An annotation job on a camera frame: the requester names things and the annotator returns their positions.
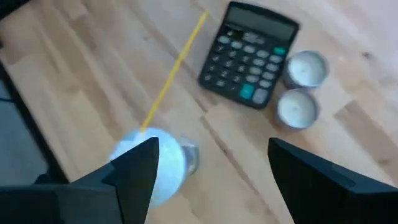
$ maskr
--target black panel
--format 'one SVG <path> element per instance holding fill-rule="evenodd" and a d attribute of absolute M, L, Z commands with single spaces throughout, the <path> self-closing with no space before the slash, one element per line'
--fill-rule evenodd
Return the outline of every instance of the black panel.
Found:
<path fill-rule="evenodd" d="M 296 224 L 398 223 L 398 189 L 280 139 L 269 140 L 268 156 Z"/>
<path fill-rule="evenodd" d="M 150 138 L 71 184 L 0 187 L 0 223 L 144 224 L 158 161 Z"/>

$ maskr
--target butcher block countertop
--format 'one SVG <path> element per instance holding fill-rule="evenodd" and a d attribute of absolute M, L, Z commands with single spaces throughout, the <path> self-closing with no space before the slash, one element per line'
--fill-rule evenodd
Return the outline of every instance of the butcher block countertop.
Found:
<path fill-rule="evenodd" d="M 33 0 L 0 22 L 1 61 L 70 180 L 108 161 L 140 126 L 205 9 L 209 17 L 153 127 L 200 147 L 200 168 L 147 223 L 293 223 L 267 158 L 270 137 L 398 184 L 398 32 L 388 0 L 251 1 L 302 25 L 290 53 L 318 50 L 331 73 L 319 120 L 287 131 L 262 111 L 201 89 L 225 0 Z"/>

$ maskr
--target calculator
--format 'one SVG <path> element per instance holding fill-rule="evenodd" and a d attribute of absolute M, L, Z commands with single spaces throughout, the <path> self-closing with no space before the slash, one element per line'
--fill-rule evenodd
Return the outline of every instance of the calculator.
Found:
<path fill-rule="evenodd" d="M 230 2 L 199 84 L 244 105 L 265 108 L 300 25 L 276 12 Z"/>

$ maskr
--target calculator button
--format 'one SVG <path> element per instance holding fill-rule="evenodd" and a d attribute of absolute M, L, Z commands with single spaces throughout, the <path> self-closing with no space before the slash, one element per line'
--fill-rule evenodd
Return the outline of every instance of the calculator button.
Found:
<path fill-rule="evenodd" d="M 228 57 L 235 58 L 238 52 L 236 50 L 232 50 L 228 53 Z"/>
<path fill-rule="evenodd" d="M 220 61 L 220 56 L 219 55 L 213 55 L 213 56 L 211 56 L 211 61 L 212 62 L 218 62 L 218 61 Z"/>
<path fill-rule="evenodd" d="M 262 104 L 267 99 L 267 96 L 268 96 L 268 91 L 267 90 L 263 90 L 261 88 L 258 88 L 254 92 L 254 96 L 253 96 L 252 100 L 253 100 L 254 103 Z"/>
<path fill-rule="evenodd" d="M 270 87 L 272 84 L 269 82 L 269 81 L 267 81 L 267 80 L 261 80 L 260 82 L 259 82 L 259 84 L 260 84 L 260 86 L 261 87 L 263 87 L 263 88 L 268 88 L 268 87 Z"/>
<path fill-rule="evenodd" d="M 269 53 L 266 52 L 265 50 L 259 50 L 257 51 L 257 56 L 260 58 L 266 58 L 268 57 Z"/>
<path fill-rule="evenodd" d="M 222 44 L 229 44 L 231 41 L 230 41 L 229 37 L 221 36 L 218 38 L 218 42 L 220 42 Z"/>
<path fill-rule="evenodd" d="M 262 77 L 267 79 L 267 80 L 273 80 L 275 78 L 275 74 L 273 74 L 271 72 L 264 72 L 262 74 Z"/>
<path fill-rule="evenodd" d="M 241 49 L 242 48 L 242 42 L 240 41 L 233 41 L 231 43 L 231 47 L 235 49 Z"/>
<path fill-rule="evenodd" d="M 250 42 L 250 43 L 255 43 L 255 41 L 257 40 L 258 35 L 254 34 L 254 33 L 245 33 L 243 35 L 243 40 Z"/>
<path fill-rule="evenodd" d="M 253 54 L 256 51 L 256 49 L 251 45 L 247 45 L 244 46 L 243 51 L 249 54 Z"/>
<path fill-rule="evenodd" d="M 276 54 L 276 55 L 284 55 L 285 53 L 286 53 L 286 50 L 282 47 L 274 48 L 274 54 Z"/>
<path fill-rule="evenodd" d="M 225 80 L 217 80 L 216 86 L 223 88 L 225 86 Z"/>
<path fill-rule="evenodd" d="M 241 83 L 242 77 L 240 77 L 239 75 L 235 75 L 234 77 L 232 77 L 232 82 L 235 83 Z"/>
<path fill-rule="evenodd" d="M 246 72 L 247 67 L 245 65 L 240 65 L 236 70 L 240 73 Z"/>
<path fill-rule="evenodd" d="M 272 64 L 272 63 L 268 63 L 266 66 L 266 69 L 272 71 L 272 72 L 276 72 L 279 69 L 279 66 L 276 64 Z"/>
<path fill-rule="evenodd" d="M 229 71 L 227 71 L 227 70 L 222 70 L 219 74 L 219 76 L 222 78 L 228 78 L 228 75 L 229 75 Z"/>
<path fill-rule="evenodd" d="M 249 83 L 256 83 L 259 80 L 259 77 L 256 75 L 248 75 L 246 77 L 246 81 L 248 81 Z"/>
<path fill-rule="evenodd" d="M 256 44 L 262 45 L 262 44 L 265 44 L 265 43 L 266 43 L 266 39 L 263 38 L 263 37 L 259 37 L 259 38 L 257 38 L 257 40 L 256 40 Z"/>
<path fill-rule="evenodd" d="M 207 71 L 208 71 L 208 72 L 215 72 L 215 71 L 216 71 L 216 65 L 210 65 L 210 66 L 207 68 Z"/>
<path fill-rule="evenodd" d="M 261 66 L 264 66 L 266 64 L 266 62 L 259 58 L 256 58 L 253 60 L 253 64 L 257 65 L 258 67 L 261 67 Z"/>
<path fill-rule="evenodd" d="M 215 52 L 217 52 L 217 53 L 223 53 L 224 50 L 225 50 L 225 46 L 224 46 L 224 45 L 217 45 L 217 46 L 216 46 L 216 49 L 215 49 Z"/>
<path fill-rule="evenodd" d="M 277 55 L 271 55 L 269 57 L 269 61 L 274 62 L 274 63 L 280 63 L 282 61 L 282 57 L 277 56 Z"/>
<path fill-rule="evenodd" d="M 234 31 L 233 30 L 229 30 L 226 35 L 232 37 L 234 35 Z"/>
<path fill-rule="evenodd" d="M 212 76 L 209 73 L 206 73 L 206 75 L 203 77 L 203 80 L 208 82 L 211 80 L 211 78 L 212 78 Z"/>
<path fill-rule="evenodd" d="M 250 57 L 247 56 L 247 55 L 245 55 L 245 56 L 242 57 L 242 60 L 241 60 L 241 61 L 242 61 L 243 63 L 249 63 Z"/>
<path fill-rule="evenodd" d="M 244 84 L 241 91 L 239 92 L 239 96 L 244 99 L 250 99 L 251 95 L 253 95 L 254 86 L 250 84 Z"/>
<path fill-rule="evenodd" d="M 232 60 L 226 60 L 224 62 L 224 67 L 226 68 L 231 68 L 234 65 L 234 62 Z"/>
<path fill-rule="evenodd" d="M 258 67 L 250 67 L 249 72 L 253 75 L 260 75 L 261 74 L 261 69 Z"/>

